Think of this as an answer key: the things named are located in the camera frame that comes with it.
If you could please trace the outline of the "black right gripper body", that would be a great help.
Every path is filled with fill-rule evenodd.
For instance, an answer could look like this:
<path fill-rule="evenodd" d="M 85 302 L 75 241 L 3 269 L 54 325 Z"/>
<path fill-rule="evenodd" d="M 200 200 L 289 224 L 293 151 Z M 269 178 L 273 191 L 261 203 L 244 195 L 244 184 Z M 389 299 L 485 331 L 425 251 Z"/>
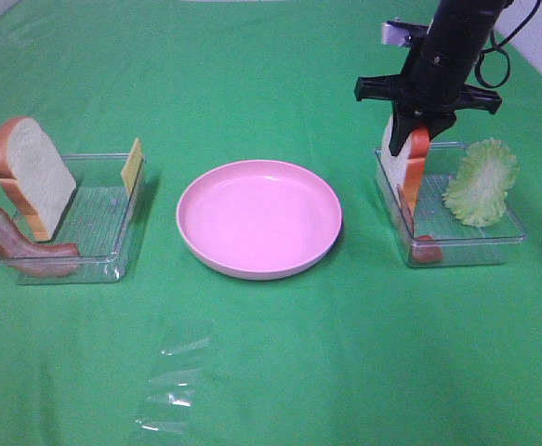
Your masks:
<path fill-rule="evenodd" d="M 492 89 L 466 83 L 480 50 L 479 41 L 428 36 L 417 39 L 398 74 L 360 77 L 354 96 L 358 101 L 387 100 L 393 113 L 405 118 L 464 109 L 494 114 L 502 98 Z"/>

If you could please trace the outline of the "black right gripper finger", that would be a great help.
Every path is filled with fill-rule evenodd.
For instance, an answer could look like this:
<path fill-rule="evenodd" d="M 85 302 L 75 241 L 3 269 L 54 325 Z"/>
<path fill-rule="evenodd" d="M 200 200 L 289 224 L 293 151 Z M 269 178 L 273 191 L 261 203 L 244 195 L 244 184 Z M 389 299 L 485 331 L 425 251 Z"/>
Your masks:
<path fill-rule="evenodd" d="M 390 154 L 398 156 L 411 133 L 423 124 L 422 111 L 416 111 L 404 105 L 393 105 L 389 142 Z"/>
<path fill-rule="evenodd" d="M 438 112 L 431 114 L 426 119 L 430 140 L 434 140 L 442 132 L 451 128 L 456 123 L 456 114 L 454 112 Z"/>

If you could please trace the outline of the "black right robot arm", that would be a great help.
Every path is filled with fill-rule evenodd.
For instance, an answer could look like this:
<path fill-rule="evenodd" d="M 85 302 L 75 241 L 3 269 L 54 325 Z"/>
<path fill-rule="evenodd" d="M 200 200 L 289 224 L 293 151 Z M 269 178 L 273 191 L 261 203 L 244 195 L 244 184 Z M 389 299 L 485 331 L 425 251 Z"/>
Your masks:
<path fill-rule="evenodd" d="M 468 85 L 467 78 L 506 1 L 442 1 L 430 25 L 389 20 L 410 37 L 410 50 L 398 74 L 360 77 L 358 101 L 392 104 L 390 154 L 400 154 L 411 133 L 424 128 L 434 138 L 452 127 L 456 111 L 497 112 L 502 98 L 492 89 Z"/>

